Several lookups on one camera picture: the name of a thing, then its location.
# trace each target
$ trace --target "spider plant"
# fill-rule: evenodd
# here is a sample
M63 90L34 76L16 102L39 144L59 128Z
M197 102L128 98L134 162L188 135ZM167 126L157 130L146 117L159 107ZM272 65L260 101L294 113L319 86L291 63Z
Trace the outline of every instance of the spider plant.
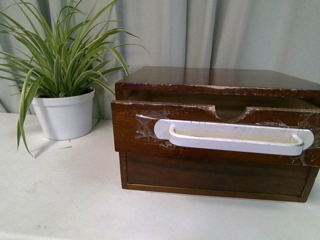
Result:
M119 70L124 70L127 75L129 74L126 61L117 50L117 47L125 44L114 45L110 38L120 33L134 35L122 27L108 29L110 20L97 22L97 18L116 1L112 0L92 15L93 8L89 13L79 10L79 5L83 0L70 0L68 5L61 8L57 17L52 19L52 26L30 2L20 0L9 6L9 8L12 6L19 8L30 24L30 29L26 29L12 16L6 14L6 10L0 11L2 28L0 33L13 36L28 49L28 53L17 49L22 57L4 51L0 52L2 55L0 58L7 62L0 64L0 70L12 75L12 77L1 76L1 78L16 82L21 90L17 124L18 148L22 138L30 153L24 122L34 97L78 96L95 86L101 86L114 95L114 91L106 84L106 75ZM84 20L72 25L78 15L81 15L80 17ZM117 59L119 66L108 67L111 60L105 60L107 53L109 53L108 57ZM99 122L102 111L97 93L94 98L98 102Z

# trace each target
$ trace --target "potted plant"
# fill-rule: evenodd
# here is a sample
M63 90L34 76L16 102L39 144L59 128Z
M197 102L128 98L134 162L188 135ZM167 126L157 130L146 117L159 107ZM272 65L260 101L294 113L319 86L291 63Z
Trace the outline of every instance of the potted plant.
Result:
M98 102L99 122L102 111L95 87L100 86L114 95L106 84L106 75L119 70L129 74L125 59L117 50L124 44L114 45L110 38L119 33L132 34L121 27L106 29L109 20L97 22L97 18L116 1L112 0L90 16L79 10L83 0L70 0L62 7L51 27L35 5L20 0L13 5L25 16L30 29L6 14L5 10L0 11L0 33L13 36L28 49L28 52L18 49L22 57L1 52L1 58L7 63L1 63L0 70L13 76L1 77L16 82L21 89L18 147L22 138L30 153L24 122L31 104L45 136L50 139L67 140L87 134L92 127L93 98ZM78 15L83 20L72 25ZM104 59L106 54L115 57L119 66L108 67L110 59Z

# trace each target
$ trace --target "drawer front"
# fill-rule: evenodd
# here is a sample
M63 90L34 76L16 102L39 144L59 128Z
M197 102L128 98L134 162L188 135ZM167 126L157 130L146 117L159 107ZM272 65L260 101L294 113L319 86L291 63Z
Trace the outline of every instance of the drawer front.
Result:
M299 156L283 156L180 147L155 136L154 126L159 119L223 123L214 105L175 104L161 102L122 101L111 103L115 150L125 153L146 153L196 158L219 158L242 162L279 163L320 166L320 111L315 109L290 109L247 107L232 123L298 127L309 129L314 143Z

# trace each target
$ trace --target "drawer unit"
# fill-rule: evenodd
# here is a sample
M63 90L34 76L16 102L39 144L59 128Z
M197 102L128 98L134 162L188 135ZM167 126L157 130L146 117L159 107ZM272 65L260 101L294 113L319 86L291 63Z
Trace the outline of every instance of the drawer unit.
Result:
M115 84L122 188L305 202L320 84L269 70L146 66Z

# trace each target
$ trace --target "white flower pot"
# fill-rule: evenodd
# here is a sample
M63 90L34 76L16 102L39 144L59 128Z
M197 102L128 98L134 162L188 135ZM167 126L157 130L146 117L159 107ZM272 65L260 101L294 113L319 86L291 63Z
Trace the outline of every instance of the white flower pot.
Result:
M41 98L32 101L44 135L52 140L82 137L92 129L95 90L71 97Z

